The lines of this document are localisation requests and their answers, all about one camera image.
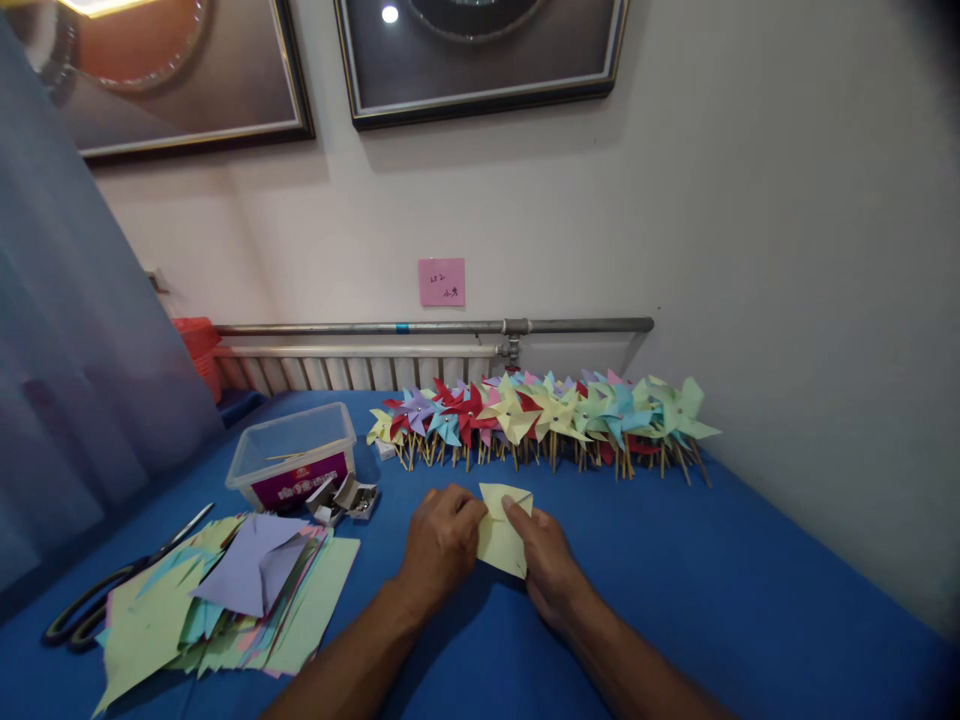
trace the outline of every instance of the blue tablecloth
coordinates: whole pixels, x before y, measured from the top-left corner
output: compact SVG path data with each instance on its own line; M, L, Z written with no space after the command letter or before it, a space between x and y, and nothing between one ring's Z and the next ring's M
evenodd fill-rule
M504 482L533 491L564 526L608 602L684 672L744 718L936 717L956 677L956 650L716 463L714 490L639 472L556 475L547 467L463 464L404 472L363 442L368 410L395 393L280 395L241 421L168 481L149 504L0 629L0 679L9 718L89 717L105 680L102 653L71 655L37 639L54 615L106 573L152 552L203 505L210 518L248 509L224 478L250 424L343 401L360 440L357 471L383 497L368 525L324 642L363 610L400 565L410 515L431 487ZM163 672L108 716L254 718L285 680L225 672L202 680ZM522 584L482 563L426 630L405 664L385 717L605 717L570 652L537 618Z

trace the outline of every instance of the hand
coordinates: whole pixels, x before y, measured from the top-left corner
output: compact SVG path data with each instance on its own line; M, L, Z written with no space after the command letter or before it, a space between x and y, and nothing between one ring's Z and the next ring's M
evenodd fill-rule
M486 514L487 506L457 485L431 490L413 514L396 581L421 619L443 607L473 572L477 525Z
M574 560L556 520L536 508L531 517L508 496L503 497L503 510L523 540L527 592L533 606L547 625L567 634L572 614L599 597Z

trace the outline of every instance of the plastic storage box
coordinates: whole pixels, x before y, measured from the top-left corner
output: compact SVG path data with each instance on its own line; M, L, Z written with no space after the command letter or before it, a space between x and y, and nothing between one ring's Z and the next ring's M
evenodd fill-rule
M339 487L354 471L356 444L343 403L253 425L240 436L226 485L260 512L292 507L332 477ZM279 457L292 453L303 454Z

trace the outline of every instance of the pink sticky note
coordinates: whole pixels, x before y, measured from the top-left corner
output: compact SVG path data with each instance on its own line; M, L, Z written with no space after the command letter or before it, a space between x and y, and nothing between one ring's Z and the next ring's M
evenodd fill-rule
M466 277L463 258L420 258L420 304L462 307Z

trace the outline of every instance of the picture frame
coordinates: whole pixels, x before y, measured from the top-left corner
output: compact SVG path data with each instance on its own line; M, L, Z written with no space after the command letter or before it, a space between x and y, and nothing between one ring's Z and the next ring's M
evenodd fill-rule
M88 165L316 137L287 0L84 1L7 20Z
M629 0L333 0L358 131L601 98Z

